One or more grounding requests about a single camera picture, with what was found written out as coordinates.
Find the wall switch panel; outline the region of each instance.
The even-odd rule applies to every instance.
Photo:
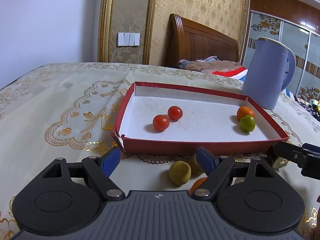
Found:
[[[139,46],[140,33],[118,33],[118,46]]]

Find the metal screw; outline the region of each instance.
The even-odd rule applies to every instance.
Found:
[[[195,195],[198,197],[207,197],[210,195],[210,191],[205,188],[198,188],[195,190]]]
[[[109,196],[109,197],[120,197],[122,195],[122,193],[123,192],[121,190],[114,188],[114,189],[109,189],[107,191],[107,196]]]

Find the mandarin orange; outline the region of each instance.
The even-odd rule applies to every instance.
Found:
[[[246,115],[251,115],[254,117],[254,111],[250,107],[241,106],[237,111],[237,119],[240,121],[240,119]]]
[[[202,182],[204,182],[207,179],[207,177],[203,177],[200,179],[197,179],[196,182],[192,185],[191,189],[189,190],[189,195],[191,195],[194,190],[201,185]]]

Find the red cherry tomato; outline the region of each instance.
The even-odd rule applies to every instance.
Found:
[[[179,120],[183,115],[183,112],[181,110],[180,107],[178,106],[171,106],[169,109],[168,109],[168,116],[172,119],[172,120]]]
[[[169,118],[165,115],[159,114],[152,121],[153,127],[158,131],[164,131],[169,127]]]

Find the lace tablecloth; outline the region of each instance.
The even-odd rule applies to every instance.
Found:
[[[100,156],[114,145],[110,135],[113,123],[124,94],[135,81],[235,93],[243,83],[159,66],[65,63],[44,65],[0,90],[0,240],[19,231],[11,210],[14,196],[52,160],[63,156],[68,162],[78,162],[89,155]],[[320,145],[319,122],[285,94],[280,95],[276,108],[267,112],[287,132],[290,142]],[[249,157],[237,158],[246,161]],[[130,189],[174,189],[166,172],[168,162],[179,158],[123,155],[111,179],[126,194]],[[279,173],[305,201],[298,230],[310,239],[319,208],[320,181],[303,177],[294,163]],[[195,179],[178,189],[189,189]]]

